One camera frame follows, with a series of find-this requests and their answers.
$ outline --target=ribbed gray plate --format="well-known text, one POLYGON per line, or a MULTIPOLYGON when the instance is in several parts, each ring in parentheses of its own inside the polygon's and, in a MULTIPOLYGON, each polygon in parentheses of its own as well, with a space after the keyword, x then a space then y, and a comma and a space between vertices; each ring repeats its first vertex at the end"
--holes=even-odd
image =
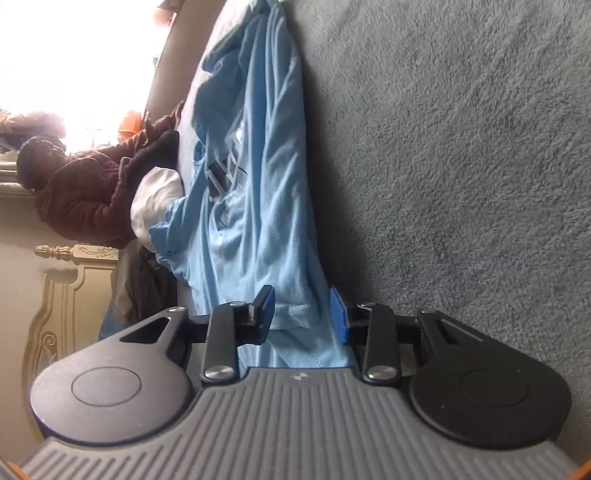
POLYGON ((576 470, 550 442, 488 452, 441 437, 399 391, 350 369, 251 369, 206 389, 149 441, 93 450, 48 440, 22 467, 35 480, 565 480, 576 470))

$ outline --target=black mount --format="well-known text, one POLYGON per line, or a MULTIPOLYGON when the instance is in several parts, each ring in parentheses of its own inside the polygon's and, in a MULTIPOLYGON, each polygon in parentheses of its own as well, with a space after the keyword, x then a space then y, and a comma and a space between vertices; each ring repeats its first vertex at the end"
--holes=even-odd
POLYGON ((418 371, 408 397, 440 433, 487 449, 526 447, 560 433, 571 396, 550 367, 438 310, 395 315, 381 304, 353 303, 334 287, 330 307, 340 340, 366 346, 366 382, 399 387, 399 344, 413 345, 418 371))
POLYGON ((30 406, 44 436, 85 446, 150 437, 174 423, 194 399, 184 371, 191 345, 205 343, 205 384, 239 378, 236 347, 262 344, 275 312, 275 290, 252 303, 230 302, 188 317, 172 307, 46 368, 30 406))
MULTIPOLYGON (((395 315, 379 303, 353 303, 335 288, 330 307, 339 339, 365 346, 361 380, 400 388, 435 431, 483 449, 526 447, 560 432, 570 391, 550 367, 438 310, 395 315), (418 370, 403 381, 404 343, 413 346, 418 370)), ((206 344, 205 387, 238 382, 236 348, 265 342, 274 309, 270 286, 252 303, 226 303, 211 315, 188 317, 173 307, 56 362, 31 389, 41 431, 83 446, 125 445, 162 432, 194 400, 184 371, 191 345, 206 344)))

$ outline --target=orange object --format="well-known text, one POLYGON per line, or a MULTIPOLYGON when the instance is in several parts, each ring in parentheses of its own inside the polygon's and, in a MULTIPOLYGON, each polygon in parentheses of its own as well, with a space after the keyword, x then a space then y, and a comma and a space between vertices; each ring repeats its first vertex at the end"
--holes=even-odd
POLYGON ((119 126, 119 136, 121 141, 130 139, 140 130, 142 130, 142 114, 130 110, 127 112, 119 126))
POLYGON ((31 480, 31 477, 28 476, 25 472, 23 472, 17 465, 12 462, 5 462, 5 465, 12 470, 20 480, 31 480))
POLYGON ((579 468, 569 480, 591 480, 591 460, 579 468))

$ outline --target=bed headboard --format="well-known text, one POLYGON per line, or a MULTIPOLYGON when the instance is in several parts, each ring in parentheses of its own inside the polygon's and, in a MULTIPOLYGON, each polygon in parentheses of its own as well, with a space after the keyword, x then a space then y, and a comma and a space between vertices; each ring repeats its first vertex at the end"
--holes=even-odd
POLYGON ((96 245, 40 245, 35 255, 71 262, 77 265, 77 276, 45 274, 43 303, 31 323, 22 363, 25 398, 45 367, 96 342, 111 301, 111 272, 119 252, 96 245))

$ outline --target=white cloth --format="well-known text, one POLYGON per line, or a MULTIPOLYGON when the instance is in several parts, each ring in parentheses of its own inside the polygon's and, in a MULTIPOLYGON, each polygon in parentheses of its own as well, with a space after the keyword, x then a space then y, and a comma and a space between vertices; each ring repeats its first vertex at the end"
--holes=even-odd
POLYGON ((175 170, 154 167, 139 183, 131 203, 131 228, 140 243, 156 253, 150 240, 150 227, 164 220, 164 212, 184 196, 183 182, 175 170))

